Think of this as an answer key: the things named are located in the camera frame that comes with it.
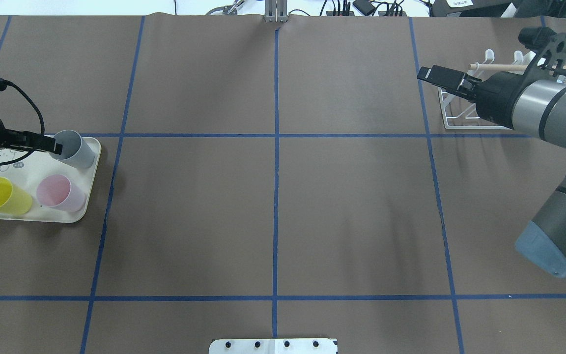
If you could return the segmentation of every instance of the table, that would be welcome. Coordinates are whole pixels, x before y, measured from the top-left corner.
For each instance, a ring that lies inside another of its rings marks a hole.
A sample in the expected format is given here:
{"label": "table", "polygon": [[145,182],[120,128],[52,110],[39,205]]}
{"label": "table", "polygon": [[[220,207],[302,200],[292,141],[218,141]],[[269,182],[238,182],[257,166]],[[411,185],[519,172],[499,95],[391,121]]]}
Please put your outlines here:
{"label": "table", "polygon": [[566,150],[447,132],[415,79],[566,20],[384,20],[0,16],[0,76],[104,148],[83,220],[0,222],[0,353],[566,352],[566,279],[513,246]]}

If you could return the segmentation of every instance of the plastic cup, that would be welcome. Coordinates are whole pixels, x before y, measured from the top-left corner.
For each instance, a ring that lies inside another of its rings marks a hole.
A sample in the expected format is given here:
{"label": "plastic cup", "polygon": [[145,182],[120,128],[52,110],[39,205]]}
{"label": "plastic cup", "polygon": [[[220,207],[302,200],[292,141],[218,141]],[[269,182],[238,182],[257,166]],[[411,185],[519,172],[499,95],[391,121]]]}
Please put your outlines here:
{"label": "plastic cup", "polygon": [[56,155],[50,152],[53,159],[78,169],[89,168],[95,161],[95,153],[78,132],[63,130],[54,135],[54,139],[56,144],[62,145],[62,154]]}
{"label": "plastic cup", "polygon": [[85,206],[86,194],[66,176],[51,175],[38,184],[36,199],[43,206],[74,212]]}
{"label": "plastic cup", "polygon": [[32,207],[32,196],[6,177],[0,177],[0,213],[22,215]]}

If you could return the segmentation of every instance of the pink cup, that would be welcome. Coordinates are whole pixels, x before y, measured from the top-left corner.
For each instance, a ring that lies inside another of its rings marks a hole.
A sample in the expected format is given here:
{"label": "pink cup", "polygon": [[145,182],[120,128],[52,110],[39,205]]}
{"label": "pink cup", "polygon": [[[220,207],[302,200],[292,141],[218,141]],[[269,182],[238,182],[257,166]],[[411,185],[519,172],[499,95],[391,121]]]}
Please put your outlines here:
{"label": "pink cup", "polygon": [[67,177],[51,175],[36,188],[36,199],[43,206],[74,212],[85,206],[86,194]]}

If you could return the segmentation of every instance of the grid line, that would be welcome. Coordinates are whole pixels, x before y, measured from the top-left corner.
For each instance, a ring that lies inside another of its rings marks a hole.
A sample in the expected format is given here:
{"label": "grid line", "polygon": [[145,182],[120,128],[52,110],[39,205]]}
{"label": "grid line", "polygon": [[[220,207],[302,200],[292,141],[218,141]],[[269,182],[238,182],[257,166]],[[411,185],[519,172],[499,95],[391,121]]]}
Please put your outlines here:
{"label": "grid line", "polygon": [[[271,295],[106,295],[94,302],[223,302],[272,301]],[[277,295],[277,301],[429,301],[429,300],[566,300],[564,293],[552,294],[431,294],[431,295]],[[90,296],[0,295],[0,301],[84,301]]]}
{"label": "grid line", "polygon": [[97,279],[99,278],[99,268],[102,264],[102,255],[104,253],[104,242],[106,241],[106,231],[108,229],[108,216],[113,204],[114,182],[117,175],[117,168],[119,166],[119,158],[121,157],[121,148],[123,146],[123,134],[126,131],[126,123],[128,122],[128,108],[130,106],[130,96],[132,95],[132,86],[135,82],[135,73],[137,72],[137,60],[139,59],[139,49],[141,47],[141,37],[143,36],[143,26],[145,24],[145,16],[141,16],[141,23],[139,24],[139,36],[137,37],[137,47],[135,48],[135,55],[132,63],[132,72],[130,72],[130,83],[128,84],[128,94],[126,95],[126,103],[124,105],[124,114],[121,121],[121,134],[119,143],[117,144],[117,151],[115,153],[115,163],[113,165],[113,175],[111,177],[111,185],[108,191],[108,201],[106,202],[106,211],[104,213],[104,223],[102,225],[102,235],[99,240],[99,247],[97,248],[97,260],[95,263],[95,271],[93,274],[93,282],[90,289],[90,300],[88,300],[87,316],[85,320],[85,329],[83,331],[83,338],[80,345],[80,354],[86,351],[86,343],[88,339],[88,330],[90,329],[91,316],[93,314],[93,305],[95,303],[95,295],[97,291]]}
{"label": "grid line", "polygon": [[0,52],[1,52],[1,48],[4,45],[4,40],[6,39],[6,34],[7,34],[7,30],[10,28],[10,23],[12,22],[12,16],[8,16],[7,20],[6,20],[6,26],[4,26],[4,30],[1,32],[1,38],[0,38]]}
{"label": "grid line", "polygon": [[279,30],[274,31],[274,227],[272,230],[272,338],[279,335]]}
{"label": "grid line", "polygon": [[347,133],[80,133],[84,137],[114,137],[114,138],[416,138],[427,139],[432,138],[531,138],[525,134],[472,134],[472,133],[439,133],[439,134],[423,134],[423,133],[367,133],[367,134],[347,134]]}
{"label": "grid line", "polygon": [[[416,50],[416,38],[414,35],[414,22],[409,18],[409,33],[412,37],[412,50],[414,55],[414,65],[416,73],[420,70],[418,61],[418,50]],[[421,109],[423,111],[423,121],[425,123],[425,133],[427,134],[427,152],[429,153],[429,163],[431,164],[431,177],[434,182],[434,191],[436,193],[436,206],[438,207],[438,215],[440,216],[440,225],[442,230],[442,239],[445,245],[445,264],[447,265],[447,278],[449,279],[449,290],[451,292],[451,303],[453,306],[453,320],[455,322],[455,331],[458,338],[458,349],[460,354],[464,354],[464,343],[462,340],[462,326],[460,324],[460,312],[458,311],[458,301],[455,297],[455,284],[453,282],[453,269],[451,265],[451,255],[449,253],[449,242],[447,241],[447,228],[445,227],[445,215],[442,209],[442,199],[440,199],[440,187],[438,186],[438,174],[436,173],[436,161],[434,159],[433,146],[431,145],[431,133],[429,132],[429,120],[427,119],[427,107],[425,105],[425,96],[423,95],[423,84],[420,80],[418,83],[418,94],[421,99]]]}

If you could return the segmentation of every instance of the gray cup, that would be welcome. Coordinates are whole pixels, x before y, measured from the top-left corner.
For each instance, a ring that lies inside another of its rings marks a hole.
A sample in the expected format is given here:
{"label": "gray cup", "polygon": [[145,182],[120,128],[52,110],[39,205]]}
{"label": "gray cup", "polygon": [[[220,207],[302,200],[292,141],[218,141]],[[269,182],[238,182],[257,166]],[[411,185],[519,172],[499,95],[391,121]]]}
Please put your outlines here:
{"label": "gray cup", "polygon": [[83,169],[92,166],[95,153],[88,147],[86,141],[74,130],[63,130],[54,135],[56,144],[62,145],[62,154],[50,153],[53,159],[69,166]]}

